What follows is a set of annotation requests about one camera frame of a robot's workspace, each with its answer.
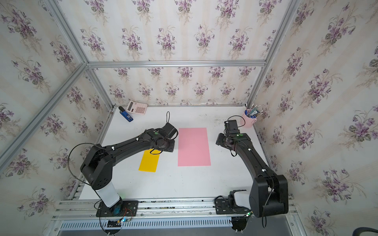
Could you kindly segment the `yellow rectangular paper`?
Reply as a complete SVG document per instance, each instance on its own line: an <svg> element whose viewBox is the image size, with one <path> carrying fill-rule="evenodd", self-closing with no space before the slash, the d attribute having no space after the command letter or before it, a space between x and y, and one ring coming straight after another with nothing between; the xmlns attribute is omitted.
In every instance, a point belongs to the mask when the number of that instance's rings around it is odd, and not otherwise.
<svg viewBox="0 0 378 236"><path fill-rule="evenodd" d="M160 153L161 151L154 149L144 151L138 170L155 173Z"/></svg>

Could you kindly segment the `pink rectangular paper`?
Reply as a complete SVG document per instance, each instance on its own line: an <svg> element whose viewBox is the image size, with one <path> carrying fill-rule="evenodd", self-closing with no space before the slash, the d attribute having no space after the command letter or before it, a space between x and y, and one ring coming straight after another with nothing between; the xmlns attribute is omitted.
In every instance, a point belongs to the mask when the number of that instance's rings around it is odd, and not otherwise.
<svg viewBox="0 0 378 236"><path fill-rule="evenodd" d="M180 128L178 166L210 166L211 157L206 128Z"/></svg>

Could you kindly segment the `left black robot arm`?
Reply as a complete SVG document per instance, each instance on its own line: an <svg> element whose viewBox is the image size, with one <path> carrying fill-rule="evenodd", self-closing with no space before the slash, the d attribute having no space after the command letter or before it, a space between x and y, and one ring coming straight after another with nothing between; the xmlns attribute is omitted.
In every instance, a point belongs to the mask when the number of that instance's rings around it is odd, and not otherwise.
<svg viewBox="0 0 378 236"><path fill-rule="evenodd" d="M162 128L151 128L142 134L114 145L93 145L84 159L80 171L92 190L100 197L103 204L115 211L123 208L123 200L116 191L113 183L113 167L140 152L146 150L173 152L178 130L166 123Z"/></svg>

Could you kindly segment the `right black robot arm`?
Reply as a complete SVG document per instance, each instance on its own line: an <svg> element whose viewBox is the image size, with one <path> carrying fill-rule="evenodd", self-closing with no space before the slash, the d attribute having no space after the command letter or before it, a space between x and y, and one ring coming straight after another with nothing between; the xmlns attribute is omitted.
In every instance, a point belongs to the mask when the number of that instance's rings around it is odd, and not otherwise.
<svg viewBox="0 0 378 236"><path fill-rule="evenodd" d="M247 134L220 133L216 144L234 151L241 157L253 178L248 208L260 218L287 214L288 181L284 175L277 175L263 161Z"/></svg>

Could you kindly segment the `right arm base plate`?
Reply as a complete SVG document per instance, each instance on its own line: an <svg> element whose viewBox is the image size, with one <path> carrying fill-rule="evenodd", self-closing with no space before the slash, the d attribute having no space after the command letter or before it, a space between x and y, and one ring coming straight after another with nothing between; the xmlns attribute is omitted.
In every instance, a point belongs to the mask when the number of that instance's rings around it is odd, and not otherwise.
<svg viewBox="0 0 378 236"><path fill-rule="evenodd" d="M216 214L242 214L246 216L253 214L249 208L237 206L235 205L235 201L233 199L230 201L228 198L223 196L217 196L214 199L214 205Z"/></svg>

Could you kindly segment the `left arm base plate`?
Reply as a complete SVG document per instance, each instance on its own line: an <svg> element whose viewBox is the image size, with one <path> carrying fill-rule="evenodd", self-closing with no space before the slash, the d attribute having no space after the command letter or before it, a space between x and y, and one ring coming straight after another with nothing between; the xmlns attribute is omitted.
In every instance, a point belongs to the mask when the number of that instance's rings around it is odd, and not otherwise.
<svg viewBox="0 0 378 236"><path fill-rule="evenodd" d="M116 203L113 207L107 207L103 201L98 206L96 217L134 217L138 210L139 201L130 200Z"/></svg>

